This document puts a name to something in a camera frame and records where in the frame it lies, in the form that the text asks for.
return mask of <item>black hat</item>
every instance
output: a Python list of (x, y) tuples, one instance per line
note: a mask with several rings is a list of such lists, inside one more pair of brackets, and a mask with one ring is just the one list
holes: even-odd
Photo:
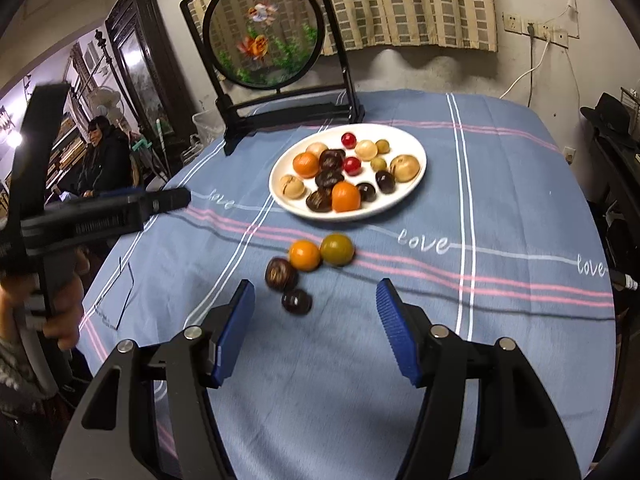
[(636, 148), (636, 142), (629, 136), (631, 118), (625, 105), (609, 94), (602, 94), (594, 108), (582, 107), (584, 115), (600, 133), (628, 148)]

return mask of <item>red fruit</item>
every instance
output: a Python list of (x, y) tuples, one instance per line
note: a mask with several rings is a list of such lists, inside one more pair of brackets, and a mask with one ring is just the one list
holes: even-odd
[(353, 135), (351, 132), (347, 132), (345, 133), (340, 140), (342, 141), (342, 145), (347, 148), (347, 150), (352, 150), (353, 148), (356, 147), (356, 144), (358, 143), (358, 139), (356, 139), (356, 136)]
[(355, 176), (360, 173), (360, 170), (362, 169), (362, 163), (360, 162), (359, 158), (348, 156), (342, 163), (342, 169), (346, 172), (347, 175)]

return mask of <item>small orange fruit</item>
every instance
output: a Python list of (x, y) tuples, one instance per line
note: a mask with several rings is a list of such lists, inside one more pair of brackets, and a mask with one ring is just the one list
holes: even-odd
[(320, 171), (320, 162), (313, 153), (299, 153), (293, 159), (293, 171), (302, 178), (313, 178)]
[(289, 248), (289, 263), (297, 270), (311, 272), (320, 265), (320, 249), (309, 240), (293, 242)]
[(360, 208), (360, 192), (349, 182), (338, 182), (331, 192), (331, 205), (334, 211), (343, 213)]

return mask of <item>finger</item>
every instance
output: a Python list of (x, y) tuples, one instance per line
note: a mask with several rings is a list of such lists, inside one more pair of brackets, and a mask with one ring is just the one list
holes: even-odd
[(61, 350), (71, 350), (75, 348), (80, 341), (80, 331), (76, 328), (73, 334), (58, 339), (58, 348)]
[(0, 282), (0, 301), (10, 307), (20, 306), (36, 288), (35, 275), (5, 276)]
[(66, 312), (80, 305), (82, 308), (82, 298), (84, 298), (84, 288), (82, 281), (77, 274), (62, 287), (53, 298), (53, 307), (56, 312)]
[(84, 276), (89, 272), (89, 258), (82, 252), (80, 248), (76, 249), (76, 274)]
[(47, 322), (42, 327), (42, 333), (49, 339), (73, 336), (78, 330), (81, 319), (82, 305), (78, 305), (47, 319)]

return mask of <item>dark wooden cabinet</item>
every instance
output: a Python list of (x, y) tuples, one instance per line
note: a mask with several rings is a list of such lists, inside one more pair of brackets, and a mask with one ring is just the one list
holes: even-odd
[(172, 51), (157, 0), (118, 0), (105, 21), (141, 132), (161, 155), (158, 127), (175, 174), (196, 133), (195, 109)]

